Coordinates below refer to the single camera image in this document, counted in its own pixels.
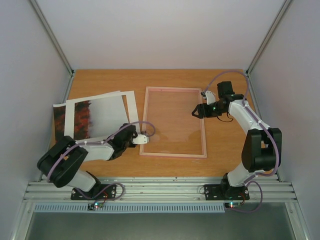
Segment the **red forest photo print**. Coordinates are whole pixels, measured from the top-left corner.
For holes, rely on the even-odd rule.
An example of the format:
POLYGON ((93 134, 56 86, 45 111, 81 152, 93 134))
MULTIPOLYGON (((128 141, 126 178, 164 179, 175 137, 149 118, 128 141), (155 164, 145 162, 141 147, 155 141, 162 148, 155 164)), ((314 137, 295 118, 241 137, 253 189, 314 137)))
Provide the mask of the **red forest photo print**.
POLYGON ((95 96, 94 99, 74 104, 73 134, 69 136, 76 141, 85 139, 100 141, 128 122, 121 95, 101 98, 95 96))

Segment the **white mat board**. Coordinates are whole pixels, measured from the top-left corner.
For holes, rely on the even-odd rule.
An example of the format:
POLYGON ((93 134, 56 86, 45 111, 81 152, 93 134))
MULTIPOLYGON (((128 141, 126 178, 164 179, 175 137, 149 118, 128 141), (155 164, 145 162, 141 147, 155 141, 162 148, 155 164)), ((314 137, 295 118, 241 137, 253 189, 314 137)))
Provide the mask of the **white mat board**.
MULTIPOLYGON (((127 123, 133 123, 133 122, 137 122, 139 120, 137 106, 136 106, 135 93, 133 91, 124 91, 124 92, 115 91, 115 92, 109 92, 109 93, 104 93, 104 94, 100 94, 100 95, 76 98, 76 99, 67 100, 66 104, 65 104, 64 135, 70 136, 70 134, 74 133, 74 109, 75 109, 76 102, 92 100, 95 97, 103 98, 103 97, 112 97, 112 96, 122 96, 123 97, 123 102, 124 102, 126 114, 128 117, 127 123)), ((90 138, 90 139, 86 139, 86 140, 87 141, 99 141, 96 138, 90 138)))

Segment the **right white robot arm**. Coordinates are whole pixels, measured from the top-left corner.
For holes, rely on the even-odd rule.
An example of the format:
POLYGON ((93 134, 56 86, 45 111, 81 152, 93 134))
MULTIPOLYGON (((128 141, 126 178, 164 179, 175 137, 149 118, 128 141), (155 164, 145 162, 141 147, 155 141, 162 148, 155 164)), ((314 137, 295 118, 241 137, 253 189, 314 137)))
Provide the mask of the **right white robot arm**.
POLYGON ((230 81, 218 83, 217 90, 217 96, 209 90, 202 92, 206 102, 198 104, 191 114, 198 119, 226 114, 237 121, 246 135, 241 163, 226 173, 219 185, 206 192, 212 198, 231 200, 244 196, 254 178, 277 171, 281 164, 282 132, 263 122, 250 107, 247 96, 236 94, 230 81))

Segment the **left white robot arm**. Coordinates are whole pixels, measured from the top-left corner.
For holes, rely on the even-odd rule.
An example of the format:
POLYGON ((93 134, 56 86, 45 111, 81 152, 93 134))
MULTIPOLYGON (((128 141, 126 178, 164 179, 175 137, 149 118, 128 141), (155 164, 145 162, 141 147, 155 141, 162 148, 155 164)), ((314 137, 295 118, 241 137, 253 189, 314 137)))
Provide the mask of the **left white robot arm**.
POLYGON ((80 170, 85 161, 112 161, 119 158, 138 137, 136 126, 123 124, 118 131, 103 141, 77 143, 66 135, 49 149, 37 162, 37 168, 57 188, 70 186, 79 189, 89 199, 96 199, 101 187, 92 174, 80 170))

